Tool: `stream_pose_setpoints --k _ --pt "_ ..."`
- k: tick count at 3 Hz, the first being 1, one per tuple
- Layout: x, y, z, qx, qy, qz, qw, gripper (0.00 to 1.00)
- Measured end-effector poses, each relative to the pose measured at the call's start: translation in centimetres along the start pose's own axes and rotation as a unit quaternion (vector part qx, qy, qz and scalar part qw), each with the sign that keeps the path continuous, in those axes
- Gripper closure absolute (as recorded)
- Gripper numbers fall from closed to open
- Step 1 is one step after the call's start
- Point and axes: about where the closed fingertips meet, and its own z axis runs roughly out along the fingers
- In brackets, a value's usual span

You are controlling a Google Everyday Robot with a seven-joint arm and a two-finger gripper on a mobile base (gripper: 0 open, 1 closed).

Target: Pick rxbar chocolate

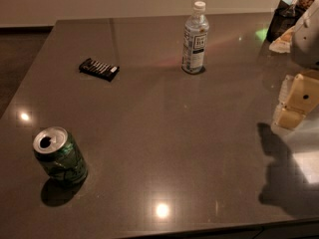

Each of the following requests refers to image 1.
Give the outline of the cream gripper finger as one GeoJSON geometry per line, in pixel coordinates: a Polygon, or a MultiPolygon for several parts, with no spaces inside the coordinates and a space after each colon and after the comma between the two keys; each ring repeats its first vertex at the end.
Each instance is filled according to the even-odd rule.
{"type": "Polygon", "coordinates": [[[312,112],[319,105],[319,73],[297,74],[285,105],[304,115],[312,112]]]}
{"type": "Polygon", "coordinates": [[[284,104],[276,106],[272,123],[278,127],[294,130],[304,120],[305,115],[288,109],[284,104]]]}

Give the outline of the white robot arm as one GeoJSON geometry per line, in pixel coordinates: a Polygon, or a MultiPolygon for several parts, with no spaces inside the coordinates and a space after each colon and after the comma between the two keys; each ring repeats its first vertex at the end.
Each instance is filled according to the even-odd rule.
{"type": "Polygon", "coordinates": [[[319,0],[297,21],[290,49],[303,71],[282,82],[273,123],[294,130],[319,105],[319,0]]]}

